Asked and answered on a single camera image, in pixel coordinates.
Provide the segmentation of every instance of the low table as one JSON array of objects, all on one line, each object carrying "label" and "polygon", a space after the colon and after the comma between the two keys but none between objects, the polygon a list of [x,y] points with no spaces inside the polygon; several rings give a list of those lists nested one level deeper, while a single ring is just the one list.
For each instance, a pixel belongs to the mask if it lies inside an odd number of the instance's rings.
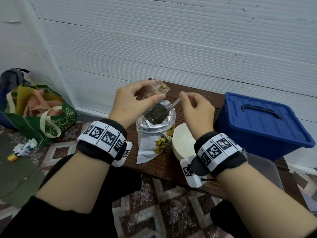
[{"label": "low table", "polygon": [[[173,103],[174,101],[176,101],[176,99],[178,99],[180,91],[200,93],[208,101],[210,101],[210,103],[215,107],[214,120],[218,118],[220,110],[224,104],[223,94],[209,92],[209,91],[205,91],[205,90],[201,90],[197,88],[190,88],[190,87],[186,87],[186,86],[182,86],[182,85],[174,84],[174,83],[169,83],[169,82],[164,82],[164,83],[166,83],[167,86],[171,88],[166,97],[166,99],[169,100],[171,103]],[[175,110],[176,110],[175,126],[177,126],[184,123],[185,119],[184,119],[183,108],[181,104],[178,104],[175,107]],[[203,185],[200,188],[189,187],[186,182],[180,163],[173,153],[171,144],[168,144],[165,150],[160,155],[155,157],[153,160],[149,161],[148,163],[137,165],[136,161],[137,161],[139,147],[138,147],[138,134],[136,131],[136,124],[131,125],[127,129],[127,132],[128,132],[127,140],[133,143],[133,148],[130,151],[130,154],[127,160],[125,161],[124,166],[132,168],[143,174],[150,175],[154,178],[172,181],[176,185],[179,185],[186,189],[195,190],[195,191],[202,192],[202,193],[205,193],[217,198],[225,199],[225,200],[227,199],[225,192],[221,189],[217,181],[208,181],[205,185]],[[289,172],[289,169],[285,160],[281,158],[275,161],[275,164],[280,174],[285,192],[289,194],[291,197],[293,197],[295,200],[297,200],[304,207],[307,208],[307,205],[303,199],[303,196],[301,195],[301,192],[299,191],[299,188],[296,184],[295,179],[293,178],[293,175]]]}]

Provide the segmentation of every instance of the person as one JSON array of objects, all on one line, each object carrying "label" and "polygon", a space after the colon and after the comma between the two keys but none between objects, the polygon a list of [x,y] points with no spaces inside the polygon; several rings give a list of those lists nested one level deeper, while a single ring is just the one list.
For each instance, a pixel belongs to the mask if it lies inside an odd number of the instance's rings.
[{"label": "person", "polygon": [[[149,81],[143,80],[119,88],[108,119],[127,129],[146,110],[165,98],[165,95],[154,95],[136,100],[135,93],[147,85]],[[197,93],[180,92],[180,98],[186,124],[194,139],[213,132],[214,107]],[[222,201],[213,208],[212,221],[226,231],[236,231],[236,238],[317,237],[315,216],[247,162],[224,169],[216,179],[231,203]],[[1,237],[20,234],[117,237],[111,203],[140,188],[141,177],[135,171],[115,168],[103,160],[77,152],[58,161],[39,191],[11,220]],[[240,221],[233,224],[237,216]]]}]

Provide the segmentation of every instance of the tiled floor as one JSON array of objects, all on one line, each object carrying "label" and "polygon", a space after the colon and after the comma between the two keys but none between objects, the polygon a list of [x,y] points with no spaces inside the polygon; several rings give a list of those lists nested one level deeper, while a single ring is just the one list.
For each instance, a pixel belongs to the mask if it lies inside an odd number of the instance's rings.
[{"label": "tiled floor", "polygon": [[[29,159],[44,175],[61,158],[76,152],[77,137],[89,126],[78,122],[51,145],[33,150]],[[24,143],[18,133],[0,126],[0,135]],[[311,209],[317,212],[317,176],[293,172]],[[212,224],[209,212],[219,199],[178,187],[173,183],[142,176],[142,188],[113,202],[119,237],[232,237]],[[19,209],[0,202],[0,232]]]}]

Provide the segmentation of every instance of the person's right hand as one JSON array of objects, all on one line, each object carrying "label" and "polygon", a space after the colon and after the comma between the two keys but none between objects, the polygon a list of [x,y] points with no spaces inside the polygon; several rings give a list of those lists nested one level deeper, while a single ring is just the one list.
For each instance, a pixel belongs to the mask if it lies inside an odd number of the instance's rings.
[{"label": "person's right hand", "polygon": [[214,131],[215,107],[198,93],[181,91],[179,96],[182,101],[185,122],[194,139],[198,140],[204,134]]}]

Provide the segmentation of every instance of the blue lid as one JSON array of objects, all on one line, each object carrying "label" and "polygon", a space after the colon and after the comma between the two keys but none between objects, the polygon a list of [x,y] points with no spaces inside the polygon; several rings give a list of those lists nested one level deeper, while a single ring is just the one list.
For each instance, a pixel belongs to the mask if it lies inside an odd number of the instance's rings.
[{"label": "blue lid", "polygon": [[234,93],[225,93],[225,103],[233,129],[305,148],[315,146],[311,135],[287,105]]}]

